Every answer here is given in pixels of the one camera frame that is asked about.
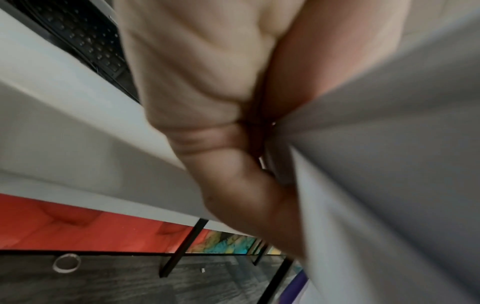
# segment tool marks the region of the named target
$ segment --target white ring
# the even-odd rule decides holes
[[[62,269],[60,267],[57,266],[57,263],[58,261],[60,261],[61,259],[65,258],[65,257],[73,257],[76,261],[77,261],[77,264],[74,268],[71,268],[71,269]],[[71,273],[71,272],[74,272],[75,270],[77,270],[79,267],[80,267],[80,263],[82,262],[82,260],[80,260],[80,257],[74,253],[67,253],[67,254],[64,254],[64,255],[61,255],[59,257],[56,258],[55,262],[53,262],[53,270],[58,272],[58,273]]]

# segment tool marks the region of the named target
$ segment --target hand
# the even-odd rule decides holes
[[[258,165],[272,121],[391,53],[409,0],[117,1],[148,121],[232,228],[304,254],[298,199]]]

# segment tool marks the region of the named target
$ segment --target keyboard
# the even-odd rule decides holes
[[[118,30],[89,1],[19,0],[17,4],[95,72],[139,102]]]

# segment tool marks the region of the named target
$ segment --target wooden floor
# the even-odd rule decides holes
[[[156,256],[82,256],[70,274],[54,272],[54,259],[0,255],[0,303],[256,303],[283,260],[265,256],[253,266],[248,256],[187,256],[160,279]]]

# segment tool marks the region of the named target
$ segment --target floor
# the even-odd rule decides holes
[[[283,260],[265,256],[254,266],[244,255],[186,256],[160,279],[157,256],[82,256],[70,274],[54,272],[54,259],[0,255],[0,303],[256,303]]]

